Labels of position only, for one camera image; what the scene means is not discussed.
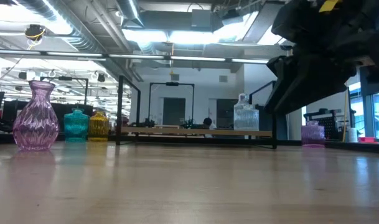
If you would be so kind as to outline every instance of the red object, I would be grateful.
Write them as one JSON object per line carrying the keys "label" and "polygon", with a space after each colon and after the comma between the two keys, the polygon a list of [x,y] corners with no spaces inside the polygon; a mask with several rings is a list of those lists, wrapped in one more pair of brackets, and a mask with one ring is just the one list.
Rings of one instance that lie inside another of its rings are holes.
{"label": "red object", "polygon": [[358,141],[360,143],[378,144],[374,137],[359,137]]}

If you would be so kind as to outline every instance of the yellow glass jar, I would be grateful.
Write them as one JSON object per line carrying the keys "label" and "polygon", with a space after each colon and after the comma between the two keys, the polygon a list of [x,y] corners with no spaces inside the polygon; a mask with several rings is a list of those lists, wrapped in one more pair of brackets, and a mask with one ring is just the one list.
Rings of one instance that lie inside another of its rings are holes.
{"label": "yellow glass jar", "polygon": [[109,134],[109,120],[103,111],[96,111],[90,118],[88,125],[89,141],[107,141]]}

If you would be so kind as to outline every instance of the ceiling duct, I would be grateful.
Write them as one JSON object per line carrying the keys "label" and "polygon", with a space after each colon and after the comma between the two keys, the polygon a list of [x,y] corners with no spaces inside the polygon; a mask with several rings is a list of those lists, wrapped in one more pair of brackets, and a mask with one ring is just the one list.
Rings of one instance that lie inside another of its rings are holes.
{"label": "ceiling duct", "polygon": [[139,17],[139,6],[136,0],[116,0],[121,17],[121,25],[126,27],[144,27]]}
{"label": "ceiling duct", "polygon": [[[70,35],[74,38],[65,38],[64,41],[76,48],[79,52],[105,52],[101,44],[94,38],[92,33],[82,24],[81,20],[69,9],[63,1],[59,0],[14,0],[14,2],[24,6],[34,14],[43,16],[50,22],[64,21],[66,26],[72,28]],[[104,62],[96,62],[109,70],[116,79],[121,74],[131,78],[112,59],[108,58]]]}

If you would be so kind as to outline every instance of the ceiling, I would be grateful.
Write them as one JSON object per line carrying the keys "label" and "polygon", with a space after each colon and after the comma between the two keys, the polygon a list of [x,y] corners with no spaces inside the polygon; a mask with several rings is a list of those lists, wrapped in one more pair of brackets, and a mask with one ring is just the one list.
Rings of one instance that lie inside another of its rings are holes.
{"label": "ceiling", "polygon": [[[285,54],[278,45],[257,44],[272,25],[276,13],[282,6],[282,3],[279,3],[279,1],[197,0],[195,2],[190,0],[137,0],[140,8],[138,12],[139,16],[147,14],[147,20],[152,22],[156,27],[162,26],[163,21],[173,21],[173,24],[178,29],[181,27],[182,30],[188,29],[188,27],[183,27],[184,24],[180,24],[178,17],[175,16],[189,16],[188,18],[190,18],[193,9],[201,8],[211,10],[213,16],[220,18],[228,9],[240,7],[241,16],[244,18],[240,30],[225,31],[226,34],[234,33],[238,35],[239,33],[243,33],[243,38],[241,39],[219,40],[218,42],[208,44],[150,42],[147,43],[147,46],[144,46],[143,43],[138,44],[136,39],[128,40],[124,36],[121,28],[121,12],[116,0],[48,0],[47,2],[54,6],[55,9],[51,12],[57,12],[60,15],[56,18],[53,17],[54,21],[52,22],[46,20],[41,11],[30,11],[25,8],[27,2],[29,2],[28,4],[41,4],[43,3],[42,0],[38,0],[35,3],[27,0],[10,0],[10,2],[13,4],[19,2],[22,5],[0,5],[0,49],[76,52],[79,49],[79,45],[75,43],[75,39],[77,39],[89,41],[91,46],[95,46],[83,49],[87,52],[94,52],[91,49],[96,49],[98,52],[108,53],[149,54],[150,52],[152,54],[174,54],[178,56],[257,59],[270,59]],[[41,39],[41,42],[35,45],[33,41],[29,41],[24,35],[25,29],[30,24],[41,24],[47,28],[47,32]],[[171,30],[166,31],[166,34],[170,38],[172,34]],[[152,38],[153,36],[142,35],[140,37]],[[106,89],[103,90],[92,89],[89,91],[89,96],[91,96],[89,97],[90,101],[99,101],[100,104],[104,105],[114,105],[117,100],[115,94],[118,75],[124,75],[135,82],[146,82],[143,79],[145,74],[141,74],[144,70],[141,68],[149,67],[157,69],[171,67],[171,63],[168,61],[150,60],[127,62],[121,59],[107,62],[89,62],[24,58],[16,64],[18,61],[19,58],[2,59],[2,74],[7,73],[0,81],[3,90],[19,93],[15,89],[16,86],[14,84],[22,84],[23,90],[21,91],[30,93],[29,87],[23,85],[24,80],[19,79],[19,72],[28,72],[34,74],[35,77],[49,76],[50,72],[51,74],[55,72],[56,76],[64,75],[88,78],[90,87],[92,88],[105,86]],[[14,64],[16,64],[14,69],[8,71],[7,68],[13,67]],[[236,73],[241,65],[233,63],[176,61],[173,66],[188,69],[196,68],[198,70],[203,68],[230,69],[232,73]],[[104,83],[97,82],[96,75],[94,75],[95,72],[106,74]],[[82,83],[78,82],[73,82],[74,84],[72,84],[71,82],[55,81],[55,83],[61,89],[66,86],[82,85]],[[64,93],[63,91],[54,92],[56,95],[75,95],[80,97],[83,95],[82,88],[74,89],[74,91],[72,89],[69,93]],[[128,86],[124,89],[124,94],[125,101],[129,102],[131,92]],[[78,97],[70,98],[71,102],[80,101]]]}

